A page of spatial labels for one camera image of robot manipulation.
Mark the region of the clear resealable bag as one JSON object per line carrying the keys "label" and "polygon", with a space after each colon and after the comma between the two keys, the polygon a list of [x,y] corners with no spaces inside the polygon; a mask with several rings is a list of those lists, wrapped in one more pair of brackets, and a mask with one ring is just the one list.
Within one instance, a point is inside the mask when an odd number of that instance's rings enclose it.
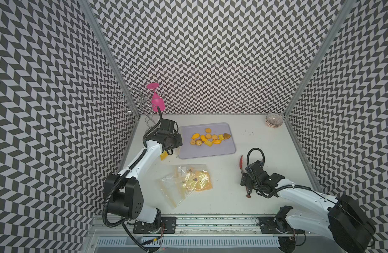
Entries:
{"label": "clear resealable bag", "polygon": [[164,161],[168,156],[169,156],[168,152],[167,152],[167,151],[164,151],[164,152],[160,155],[161,161]]}

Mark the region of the red metal tongs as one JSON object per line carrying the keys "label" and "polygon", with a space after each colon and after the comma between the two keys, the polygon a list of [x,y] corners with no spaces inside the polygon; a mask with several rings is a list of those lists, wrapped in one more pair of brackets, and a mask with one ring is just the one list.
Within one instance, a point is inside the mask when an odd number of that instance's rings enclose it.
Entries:
{"label": "red metal tongs", "polygon": [[246,197],[247,198],[251,198],[251,193],[252,193],[252,190],[253,190],[252,180],[251,180],[250,176],[243,169],[243,156],[241,156],[240,160],[239,160],[239,169],[240,169],[240,172],[241,172],[240,185],[245,187],[245,189],[246,189]]}

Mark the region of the yellow rectangular cookie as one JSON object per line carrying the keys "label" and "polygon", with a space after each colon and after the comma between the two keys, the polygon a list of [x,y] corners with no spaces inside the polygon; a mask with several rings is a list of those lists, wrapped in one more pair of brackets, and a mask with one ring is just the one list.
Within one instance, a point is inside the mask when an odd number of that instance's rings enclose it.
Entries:
{"label": "yellow rectangular cookie", "polygon": [[207,146],[209,146],[209,147],[213,146],[213,143],[212,143],[211,141],[209,141],[209,140],[206,140],[206,141],[205,141],[205,144],[206,144]]}

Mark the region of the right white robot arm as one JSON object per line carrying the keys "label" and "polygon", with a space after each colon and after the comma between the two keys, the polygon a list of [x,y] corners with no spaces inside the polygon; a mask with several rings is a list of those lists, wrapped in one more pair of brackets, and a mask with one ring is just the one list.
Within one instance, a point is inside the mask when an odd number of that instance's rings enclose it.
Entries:
{"label": "right white robot arm", "polygon": [[374,221],[357,200],[349,195],[335,197],[317,192],[277,173],[269,175],[264,170],[265,158],[250,163],[254,151],[261,152],[261,149],[252,148],[239,160],[240,184],[245,187],[247,198],[252,193],[265,199],[283,198],[308,209],[305,213],[285,205],[275,216],[256,218],[263,234],[290,235],[285,242],[291,250],[299,246],[296,236],[307,232],[333,240],[347,253],[363,253],[374,246]]}

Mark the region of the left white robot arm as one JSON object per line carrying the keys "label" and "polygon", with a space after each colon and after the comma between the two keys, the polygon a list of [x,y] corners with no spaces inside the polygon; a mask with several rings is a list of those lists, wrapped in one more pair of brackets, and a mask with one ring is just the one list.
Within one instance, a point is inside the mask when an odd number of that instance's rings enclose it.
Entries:
{"label": "left white robot arm", "polygon": [[182,146],[178,124],[164,119],[157,107],[159,120],[142,138],[143,147],[134,160],[118,174],[110,174],[104,182],[102,220],[109,228],[123,225],[132,219],[143,222],[149,231],[157,232],[161,227],[161,211],[144,203],[139,179],[165,152],[172,155]]}

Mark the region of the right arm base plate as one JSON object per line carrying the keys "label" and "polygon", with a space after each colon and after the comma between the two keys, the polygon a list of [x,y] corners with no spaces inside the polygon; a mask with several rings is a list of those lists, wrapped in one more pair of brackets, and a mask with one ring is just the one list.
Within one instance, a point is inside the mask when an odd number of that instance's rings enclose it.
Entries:
{"label": "right arm base plate", "polygon": [[305,232],[304,230],[293,229],[285,219],[276,219],[274,216],[257,217],[256,224],[259,226],[262,234],[294,236],[302,235]]}

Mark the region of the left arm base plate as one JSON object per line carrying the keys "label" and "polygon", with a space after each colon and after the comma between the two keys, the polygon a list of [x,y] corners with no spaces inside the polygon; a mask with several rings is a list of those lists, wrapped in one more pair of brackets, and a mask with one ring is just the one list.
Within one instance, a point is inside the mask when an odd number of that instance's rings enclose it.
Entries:
{"label": "left arm base plate", "polygon": [[177,217],[166,216],[155,220],[153,223],[137,221],[133,227],[134,234],[174,234],[176,231]]}

